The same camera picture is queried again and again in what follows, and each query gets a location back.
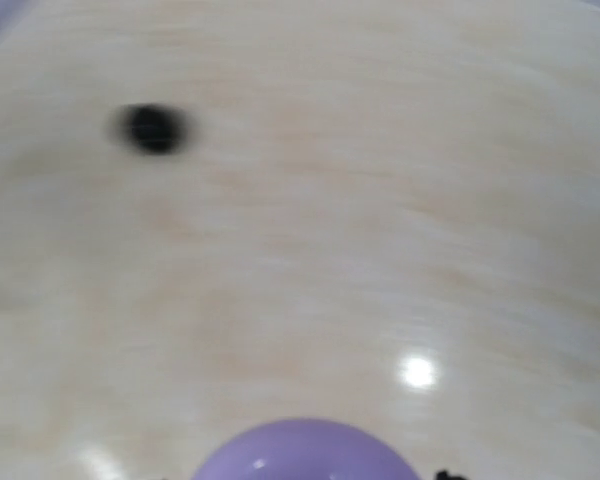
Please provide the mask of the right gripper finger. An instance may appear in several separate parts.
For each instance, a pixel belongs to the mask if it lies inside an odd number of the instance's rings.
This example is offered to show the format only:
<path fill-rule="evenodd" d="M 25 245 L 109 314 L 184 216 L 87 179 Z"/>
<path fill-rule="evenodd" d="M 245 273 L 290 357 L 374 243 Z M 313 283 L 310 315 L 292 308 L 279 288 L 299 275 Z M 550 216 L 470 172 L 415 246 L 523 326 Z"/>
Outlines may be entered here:
<path fill-rule="evenodd" d="M 434 477 L 435 480 L 467 480 L 463 475 L 450 472 L 448 470 L 439 470 Z"/>

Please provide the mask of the purple earbud charging case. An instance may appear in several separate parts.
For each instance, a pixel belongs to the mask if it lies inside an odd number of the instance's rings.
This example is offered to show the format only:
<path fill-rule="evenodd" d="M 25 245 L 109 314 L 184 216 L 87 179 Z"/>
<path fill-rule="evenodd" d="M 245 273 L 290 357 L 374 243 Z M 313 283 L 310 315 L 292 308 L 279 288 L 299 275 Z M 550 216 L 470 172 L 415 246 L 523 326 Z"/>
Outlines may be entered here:
<path fill-rule="evenodd" d="M 249 429 L 216 449 L 195 479 L 416 479 L 389 445 L 347 424 L 285 419 Z"/>

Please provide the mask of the black earbud charging case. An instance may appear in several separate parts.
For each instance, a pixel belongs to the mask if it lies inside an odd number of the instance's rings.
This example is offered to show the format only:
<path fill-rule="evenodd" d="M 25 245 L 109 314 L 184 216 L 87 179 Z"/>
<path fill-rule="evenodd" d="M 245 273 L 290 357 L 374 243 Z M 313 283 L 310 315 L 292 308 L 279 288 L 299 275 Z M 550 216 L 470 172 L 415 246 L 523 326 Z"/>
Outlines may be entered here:
<path fill-rule="evenodd" d="M 128 150 L 156 157 L 177 155 L 199 136 L 197 118 L 168 103 L 123 105 L 111 114 L 106 131 Z"/>

